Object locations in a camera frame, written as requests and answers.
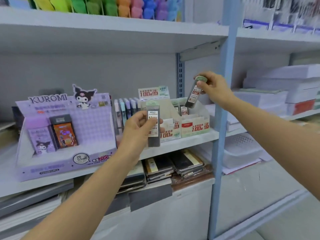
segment kuromi character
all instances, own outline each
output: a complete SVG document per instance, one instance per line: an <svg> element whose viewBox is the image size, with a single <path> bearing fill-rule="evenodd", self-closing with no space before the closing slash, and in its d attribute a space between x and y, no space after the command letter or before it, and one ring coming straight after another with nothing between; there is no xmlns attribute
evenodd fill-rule
<svg viewBox="0 0 320 240"><path fill-rule="evenodd" d="M78 101L77 107L81 108L82 110L89 109L90 107L89 101L97 92L97 90L96 89L90 90L90 91L82 90L81 88L77 87L75 84L73 84L73 90L74 90L74 97Z"/></svg>
<svg viewBox="0 0 320 240"><path fill-rule="evenodd" d="M40 141L36 141L37 145L36 147L40 150L41 154L45 154L48 153L48 146L50 145L50 141L48 142L40 142Z"/></svg>

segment blue metal post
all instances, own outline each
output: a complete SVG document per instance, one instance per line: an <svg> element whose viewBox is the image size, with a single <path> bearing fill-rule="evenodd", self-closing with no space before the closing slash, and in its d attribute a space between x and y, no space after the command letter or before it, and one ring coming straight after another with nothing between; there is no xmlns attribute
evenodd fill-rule
<svg viewBox="0 0 320 240"><path fill-rule="evenodd" d="M176 54L177 60L177 98L184 97L184 62L180 61L180 54Z"/></svg>
<svg viewBox="0 0 320 240"><path fill-rule="evenodd" d="M233 59L236 46L236 37L239 24L240 0L223 1L222 25L229 25L229 36L223 41L220 49L220 74L226 78L228 85L231 84ZM215 183L212 186L211 206L209 218L208 239L213 240L216 235L220 187L222 177L222 159L224 142L226 137L227 111L216 106L215 130L219 131L219 140L213 141L212 166L214 168Z"/></svg>

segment purple product package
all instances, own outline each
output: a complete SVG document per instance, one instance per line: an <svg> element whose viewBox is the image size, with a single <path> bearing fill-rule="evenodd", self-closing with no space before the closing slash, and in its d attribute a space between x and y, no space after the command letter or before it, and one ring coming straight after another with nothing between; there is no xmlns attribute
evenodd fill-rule
<svg viewBox="0 0 320 240"><path fill-rule="evenodd" d="M50 122L46 117L27 117L25 119L30 140L38 155L55 152L54 141Z"/></svg>

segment green cap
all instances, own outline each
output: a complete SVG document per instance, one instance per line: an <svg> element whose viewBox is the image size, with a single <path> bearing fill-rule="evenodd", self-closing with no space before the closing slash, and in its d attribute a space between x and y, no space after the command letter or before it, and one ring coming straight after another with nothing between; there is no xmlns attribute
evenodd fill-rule
<svg viewBox="0 0 320 240"><path fill-rule="evenodd" d="M159 102L156 101L156 100L148 100L148 101L146 102L146 105L147 105L147 106L159 106Z"/></svg>
<svg viewBox="0 0 320 240"><path fill-rule="evenodd" d="M195 80L202 81L202 82L206 83L208 79L206 77L204 77L204 76L196 76Z"/></svg>

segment right hand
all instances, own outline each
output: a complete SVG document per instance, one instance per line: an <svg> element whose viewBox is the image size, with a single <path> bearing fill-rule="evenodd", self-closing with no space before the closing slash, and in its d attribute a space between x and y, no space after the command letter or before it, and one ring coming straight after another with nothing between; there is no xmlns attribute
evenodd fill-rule
<svg viewBox="0 0 320 240"><path fill-rule="evenodd" d="M211 101L220 105L223 109L228 110L235 96L228 87L223 76L214 72L201 72L198 76L204 76L208 79L207 83L198 81L197 86L201 88L210 98Z"/></svg>

